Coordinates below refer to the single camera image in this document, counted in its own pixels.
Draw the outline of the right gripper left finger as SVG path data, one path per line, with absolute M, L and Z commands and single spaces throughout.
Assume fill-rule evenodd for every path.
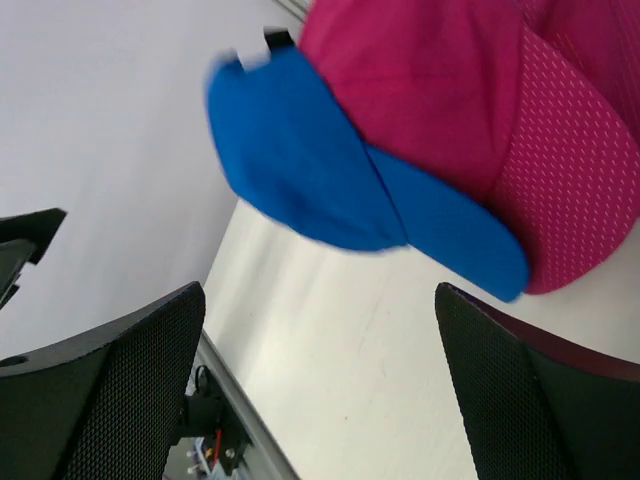
M 204 291 L 192 282 L 2 359 L 2 478 L 161 478 L 204 315 Z

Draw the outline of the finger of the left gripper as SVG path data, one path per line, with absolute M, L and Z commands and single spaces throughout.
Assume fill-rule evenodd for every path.
M 23 267 L 44 257 L 66 215 L 52 208 L 1 219 L 1 307 L 19 290 Z

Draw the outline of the blue cap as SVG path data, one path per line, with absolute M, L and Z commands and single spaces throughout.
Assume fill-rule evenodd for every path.
M 530 268 L 516 237 L 468 195 L 362 139 L 285 31 L 270 57 L 218 61 L 207 113 L 231 189 L 296 233 L 339 249 L 411 247 L 510 302 Z

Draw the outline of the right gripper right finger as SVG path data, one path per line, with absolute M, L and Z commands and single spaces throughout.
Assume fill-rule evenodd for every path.
M 435 313 L 478 478 L 638 478 L 638 364 L 449 283 Z

